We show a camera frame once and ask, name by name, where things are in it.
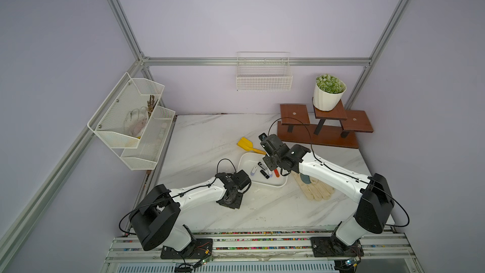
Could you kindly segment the black usb drive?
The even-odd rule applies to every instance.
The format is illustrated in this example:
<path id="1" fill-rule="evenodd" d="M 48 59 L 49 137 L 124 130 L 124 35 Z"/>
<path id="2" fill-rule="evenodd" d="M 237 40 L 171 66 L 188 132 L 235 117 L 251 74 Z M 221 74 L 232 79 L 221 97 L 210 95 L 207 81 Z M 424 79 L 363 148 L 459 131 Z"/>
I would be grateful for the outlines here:
<path id="1" fill-rule="evenodd" d="M 259 167 L 260 167 L 262 170 L 264 170 L 264 171 L 266 171 L 266 170 L 268 169 L 268 168 L 266 167 L 266 165 L 265 165 L 265 164 L 263 164 L 263 163 L 261 163 L 261 162 L 258 162 L 258 165 L 259 165 Z"/>
<path id="2" fill-rule="evenodd" d="M 265 177 L 265 179 L 269 179 L 270 175 L 265 172 L 265 170 L 260 170 L 260 173 Z"/>

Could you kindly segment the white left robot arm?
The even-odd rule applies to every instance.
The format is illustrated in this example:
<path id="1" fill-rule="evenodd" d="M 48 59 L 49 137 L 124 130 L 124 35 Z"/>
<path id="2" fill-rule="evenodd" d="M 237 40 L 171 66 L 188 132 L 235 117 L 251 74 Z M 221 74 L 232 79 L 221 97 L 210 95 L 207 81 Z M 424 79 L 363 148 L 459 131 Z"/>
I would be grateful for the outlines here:
<path id="1" fill-rule="evenodd" d="M 187 225 L 177 223 L 178 217 L 210 202 L 239 209 L 250 188 L 251 179 L 243 170 L 217 173 L 205 182 L 186 188 L 157 185 L 128 218 L 143 250 L 165 246 L 188 256 L 197 249 L 197 239 Z"/>

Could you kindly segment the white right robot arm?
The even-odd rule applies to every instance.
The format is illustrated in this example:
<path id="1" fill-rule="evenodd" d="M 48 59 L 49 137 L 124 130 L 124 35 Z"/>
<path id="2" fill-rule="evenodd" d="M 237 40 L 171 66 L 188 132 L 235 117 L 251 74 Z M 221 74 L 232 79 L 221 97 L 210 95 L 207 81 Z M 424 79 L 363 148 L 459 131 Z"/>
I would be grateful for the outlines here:
<path id="1" fill-rule="evenodd" d="M 259 139 L 268 168 L 322 181 L 357 203 L 356 211 L 334 230 L 334 244 L 347 248 L 368 233 L 383 232 L 397 203 L 384 176 L 366 176 L 344 169 L 316 155 L 311 148 L 299 144 L 288 147 L 275 134 L 263 133 Z"/>

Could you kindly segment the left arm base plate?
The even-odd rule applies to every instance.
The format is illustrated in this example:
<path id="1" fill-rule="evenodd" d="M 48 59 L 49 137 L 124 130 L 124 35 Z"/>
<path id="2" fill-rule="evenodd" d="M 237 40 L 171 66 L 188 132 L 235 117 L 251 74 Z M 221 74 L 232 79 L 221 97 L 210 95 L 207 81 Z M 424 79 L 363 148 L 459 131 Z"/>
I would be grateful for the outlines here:
<path id="1" fill-rule="evenodd" d="M 160 258 L 163 260 L 203 259 L 212 253 L 212 249 L 211 238 L 167 240 L 162 244 Z"/>

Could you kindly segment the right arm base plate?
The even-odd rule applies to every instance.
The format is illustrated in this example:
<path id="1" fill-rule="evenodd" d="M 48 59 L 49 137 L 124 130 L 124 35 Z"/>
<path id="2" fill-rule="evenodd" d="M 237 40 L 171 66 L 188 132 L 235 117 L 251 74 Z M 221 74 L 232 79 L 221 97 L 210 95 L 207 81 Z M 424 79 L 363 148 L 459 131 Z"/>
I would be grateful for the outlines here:
<path id="1" fill-rule="evenodd" d="M 336 237 L 337 229 L 341 226 L 339 223 L 333 230 L 330 237 L 311 237 L 311 248 L 314 257 L 357 257 L 361 258 L 364 253 L 359 240 L 352 245 L 346 245 Z"/>

